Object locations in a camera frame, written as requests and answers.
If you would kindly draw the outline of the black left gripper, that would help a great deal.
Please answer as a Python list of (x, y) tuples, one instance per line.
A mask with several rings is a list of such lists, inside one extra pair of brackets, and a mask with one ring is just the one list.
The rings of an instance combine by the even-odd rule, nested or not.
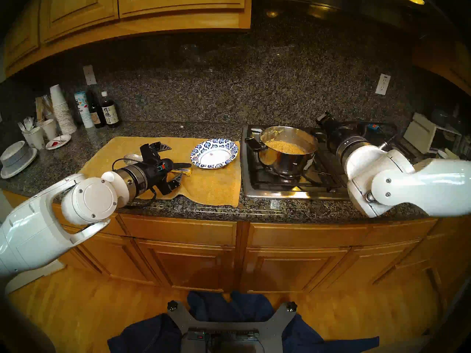
[(162, 159), (159, 153), (168, 150), (172, 148), (162, 142), (140, 146), (142, 162), (138, 168), (146, 176), (148, 189), (156, 186), (162, 195), (170, 194), (180, 187), (183, 178), (183, 173), (172, 173), (171, 175), (175, 177), (167, 181), (167, 175), (175, 169), (174, 162), (169, 158)]

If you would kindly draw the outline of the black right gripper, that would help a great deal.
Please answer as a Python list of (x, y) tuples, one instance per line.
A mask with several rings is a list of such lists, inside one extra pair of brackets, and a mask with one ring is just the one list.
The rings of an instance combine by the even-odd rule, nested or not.
[(341, 143), (353, 137), (353, 128), (350, 125), (343, 125), (329, 112), (319, 115), (316, 122), (331, 142)]

